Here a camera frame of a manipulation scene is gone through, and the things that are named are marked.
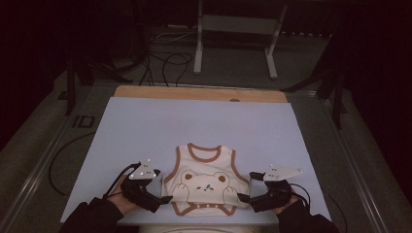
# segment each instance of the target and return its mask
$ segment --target metal stand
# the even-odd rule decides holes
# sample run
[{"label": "metal stand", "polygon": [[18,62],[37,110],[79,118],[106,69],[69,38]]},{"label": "metal stand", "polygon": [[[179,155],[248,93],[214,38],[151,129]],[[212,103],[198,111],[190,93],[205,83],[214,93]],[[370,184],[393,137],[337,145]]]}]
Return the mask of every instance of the metal stand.
[{"label": "metal stand", "polygon": [[197,18],[197,45],[196,54],[194,56],[194,68],[193,73],[199,75],[202,70],[202,56],[203,56],[203,43],[202,32],[203,30],[211,31],[226,31],[226,32],[244,32],[244,33],[257,33],[272,35],[273,39],[269,46],[264,50],[266,57],[267,67],[269,70],[269,77],[272,80],[278,78],[276,72],[275,63],[273,61],[273,51],[278,40],[282,22],[286,14],[288,6],[284,5],[282,11],[277,19],[266,18],[250,18],[250,17],[223,17],[203,15],[202,10],[203,0],[199,0],[198,18]]}]

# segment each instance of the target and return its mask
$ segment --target dark background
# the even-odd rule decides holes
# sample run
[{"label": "dark background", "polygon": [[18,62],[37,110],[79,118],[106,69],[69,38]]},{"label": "dark background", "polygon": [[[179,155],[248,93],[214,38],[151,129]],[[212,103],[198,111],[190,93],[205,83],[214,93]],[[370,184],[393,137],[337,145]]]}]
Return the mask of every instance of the dark background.
[{"label": "dark background", "polygon": [[[263,7],[245,1],[237,8],[230,8],[233,6],[230,1],[210,0],[205,1],[205,12],[235,14],[237,11],[246,17],[270,15],[267,7],[270,3],[256,3]],[[139,23],[188,27],[196,24],[195,1],[141,0],[139,4],[92,0],[8,0],[2,4],[0,149],[52,91],[54,79],[65,70],[68,48],[75,45],[99,62],[110,63],[113,55],[110,50],[121,50],[110,35],[127,38],[124,31]],[[375,1],[358,6],[344,1],[339,4],[317,1],[304,5],[304,8],[297,3],[290,6],[283,31],[288,35],[293,32],[341,35],[332,37],[320,63],[327,66],[338,61],[344,67],[345,86],[352,91],[361,116],[412,203],[412,185],[408,181],[412,177],[410,4]],[[132,9],[133,20],[125,9]]]}]

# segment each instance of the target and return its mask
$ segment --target armhole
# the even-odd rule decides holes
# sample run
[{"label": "armhole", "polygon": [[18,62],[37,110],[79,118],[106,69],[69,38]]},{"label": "armhole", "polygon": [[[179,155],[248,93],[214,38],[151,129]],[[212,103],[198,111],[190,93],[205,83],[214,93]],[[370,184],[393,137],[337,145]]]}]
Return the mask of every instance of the armhole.
[{"label": "armhole", "polygon": [[178,173],[179,165],[180,165],[180,160],[181,160],[181,153],[179,150],[179,147],[176,147],[176,162],[175,162],[175,168],[173,169],[172,173],[170,173],[165,179],[164,182],[168,183],[176,174]]},{"label": "armhole", "polygon": [[236,166],[234,164],[234,159],[236,157],[236,150],[232,150],[232,154],[231,154],[231,159],[230,159],[230,166],[232,167],[233,173],[236,175],[237,178],[239,178],[242,182],[245,182],[247,184],[249,184],[249,180],[242,177],[239,172],[236,169]]}]

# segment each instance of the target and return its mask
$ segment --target gray floor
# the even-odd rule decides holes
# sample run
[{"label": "gray floor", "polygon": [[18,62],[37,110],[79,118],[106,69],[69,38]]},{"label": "gray floor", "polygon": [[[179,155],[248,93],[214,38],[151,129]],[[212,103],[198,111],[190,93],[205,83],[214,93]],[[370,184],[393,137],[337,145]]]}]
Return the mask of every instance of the gray floor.
[{"label": "gray floor", "polygon": [[[224,47],[205,43],[200,75],[192,73],[193,62],[179,80],[179,86],[202,85],[258,89],[279,89],[310,76],[327,40],[313,37],[281,36],[274,60],[279,79],[268,78],[261,44],[246,47]],[[176,43],[154,44],[151,51],[188,52],[194,55],[192,37]],[[166,58],[168,54],[154,53]],[[178,56],[170,61],[182,62]],[[163,61],[151,57],[154,82],[163,83]],[[167,65],[167,81],[175,84],[185,66]],[[137,84],[145,67],[124,76]],[[40,104],[0,154],[1,232],[56,232],[68,197],[55,192],[48,180],[51,158],[63,145],[97,129],[116,83],[95,73],[94,86],[78,84],[78,105],[71,116],[65,116],[66,103],[57,100],[65,89],[65,74],[55,81],[54,91]],[[313,95],[318,83],[288,94],[305,144],[311,156],[321,187],[342,209],[348,232],[410,232],[412,209],[396,185],[385,160],[367,126],[362,121],[345,90],[342,129],[330,120],[327,101]],[[76,115],[95,117],[91,128],[73,127]],[[52,167],[52,180],[63,192],[70,193],[86,157],[92,136],[84,137],[58,154]],[[332,220],[344,232],[342,214],[332,199],[326,203]]]}]

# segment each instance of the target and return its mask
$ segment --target white paper sheet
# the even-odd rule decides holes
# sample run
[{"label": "white paper sheet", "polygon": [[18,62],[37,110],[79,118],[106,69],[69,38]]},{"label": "white paper sheet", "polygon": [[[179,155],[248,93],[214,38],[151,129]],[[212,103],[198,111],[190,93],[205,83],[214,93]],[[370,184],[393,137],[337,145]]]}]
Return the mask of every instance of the white paper sheet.
[{"label": "white paper sheet", "polygon": [[[318,179],[303,142],[291,104],[202,100],[111,98],[93,139],[85,163],[61,221],[81,202],[101,197],[116,176],[131,163],[150,159],[161,175],[175,164],[178,145],[194,143],[205,148],[218,145],[236,150],[236,167],[249,177],[264,173],[270,164],[301,168],[303,174],[288,179],[304,186],[311,195],[312,214],[330,219]],[[160,195],[160,177],[149,186]],[[295,188],[302,196],[305,192]],[[252,181],[251,196],[266,192],[262,182]],[[153,214],[138,210],[126,216],[126,224],[273,224],[272,212],[238,209],[233,216],[176,216],[171,205]]]}]

